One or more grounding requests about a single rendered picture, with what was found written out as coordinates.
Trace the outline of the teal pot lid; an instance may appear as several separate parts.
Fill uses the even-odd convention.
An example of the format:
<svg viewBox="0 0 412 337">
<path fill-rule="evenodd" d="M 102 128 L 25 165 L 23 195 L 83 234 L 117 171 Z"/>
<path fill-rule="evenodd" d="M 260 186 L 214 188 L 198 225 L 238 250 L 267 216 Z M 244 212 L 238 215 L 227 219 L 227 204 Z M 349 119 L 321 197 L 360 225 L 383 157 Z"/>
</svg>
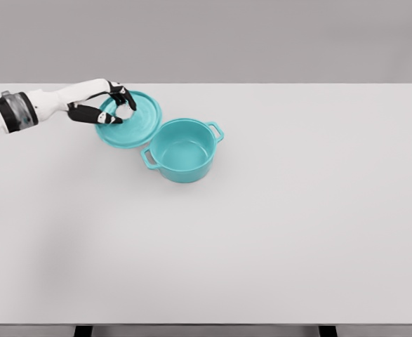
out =
<svg viewBox="0 0 412 337">
<path fill-rule="evenodd" d="M 137 110 L 122 124 L 96 124 L 98 137 L 116 148 L 135 148 L 149 142 L 161 126 L 162 110 L 158 102 L 140 91 L 130 91 Z"/>
</svg>

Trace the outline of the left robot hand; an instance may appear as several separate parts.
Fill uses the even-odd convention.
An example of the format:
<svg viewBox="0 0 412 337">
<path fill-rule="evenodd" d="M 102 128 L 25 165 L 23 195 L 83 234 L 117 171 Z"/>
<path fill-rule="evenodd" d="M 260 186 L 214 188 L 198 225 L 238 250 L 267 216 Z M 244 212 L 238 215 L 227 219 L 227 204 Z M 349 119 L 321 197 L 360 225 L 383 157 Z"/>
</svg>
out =
<svg viewBox="0 0 412 337">
<path fill-rule="evenodd" d="M 122 84 L 106 79 L 93 79 L 72 84 L 56 91 L 58 108 L 67 112 L 72 121 L 87 124 L 122 124 L 123 119 L 104 112 L 96 107 L 83 105 L 83 102 L 100 95 L 108 95 L 116 106 L 124 105 L 131 111 L 137 110 L 137 104 L 130 91 Z"/>
</svg>

